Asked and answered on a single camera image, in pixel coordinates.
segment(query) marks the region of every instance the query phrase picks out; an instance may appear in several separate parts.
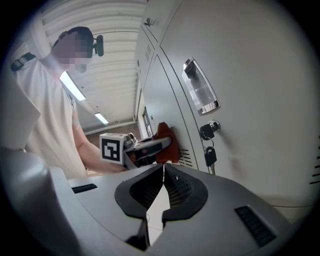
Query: person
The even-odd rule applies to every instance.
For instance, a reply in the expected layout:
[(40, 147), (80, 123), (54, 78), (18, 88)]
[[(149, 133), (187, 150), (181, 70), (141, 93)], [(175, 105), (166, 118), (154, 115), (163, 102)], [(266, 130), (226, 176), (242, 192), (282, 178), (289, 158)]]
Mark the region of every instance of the person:
[(33, 58), (13, 73), (41, 113), (25, 150), (61, 168), (67, 179), (86, 177), (86, 168), (104, 174), (125, 171), (119, 164), (101, 161), (99, 148), (88, 141), (80, 126), (75, 101), (60, 82), (63, 72), (83, 69), (89, 63), (93, 45), (89, 28), (72, 28), (59, 36), (46, 57)]

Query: shoulder strap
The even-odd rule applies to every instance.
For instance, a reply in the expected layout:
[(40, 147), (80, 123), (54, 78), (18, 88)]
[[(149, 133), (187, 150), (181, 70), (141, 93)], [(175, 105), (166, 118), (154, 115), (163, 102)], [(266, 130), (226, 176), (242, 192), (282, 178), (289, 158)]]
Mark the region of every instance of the shoulder strap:
[(36, 56), (33, 55), (32, 53), (28, 52), (25, 55), (23, 55), (21, 58), (16, 59), (12, 65), (11, 65), (11, 70), (13, 72), (18, 71), (19, 69), (21, 69), (25, 63), (33, 60)]

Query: fluorescent light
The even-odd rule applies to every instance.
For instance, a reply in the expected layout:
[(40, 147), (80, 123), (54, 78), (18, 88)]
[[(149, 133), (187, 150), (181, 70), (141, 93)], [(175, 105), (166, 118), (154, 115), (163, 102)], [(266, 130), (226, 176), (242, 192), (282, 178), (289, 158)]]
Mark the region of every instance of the fluorescent light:
[(60, 76), (61, 82), (69, 89), (69, 91), (77, 98), (78, 101), (85, 100), (85, 96), (79, 91), (75, 83), (71, 80), (68, 73), (65, 71)]
[(94, 114), (102, 123), (104, 123), (105, 125), (108, 124), (109, 122), (102, 116), (102, 114), (100, 113), (96, 113)]

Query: ceiling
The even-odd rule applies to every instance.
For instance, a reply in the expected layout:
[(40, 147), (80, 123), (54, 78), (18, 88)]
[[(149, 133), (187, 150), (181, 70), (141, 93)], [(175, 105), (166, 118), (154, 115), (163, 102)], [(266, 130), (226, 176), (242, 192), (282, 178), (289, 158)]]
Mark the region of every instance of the ceiling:
[(133, 118), (138, 75), (135, 50), (147, 0), (53, 0), (41, 9), (47, 40), (52, 46), (59, 35), (73, 27), (88, 27), (103, 35), (104, 55), (94, 55), (83, 74), (69, 72), (86, 100), (80, 104), (82, 128), (94, 127), (93, 113), (110, 124)]

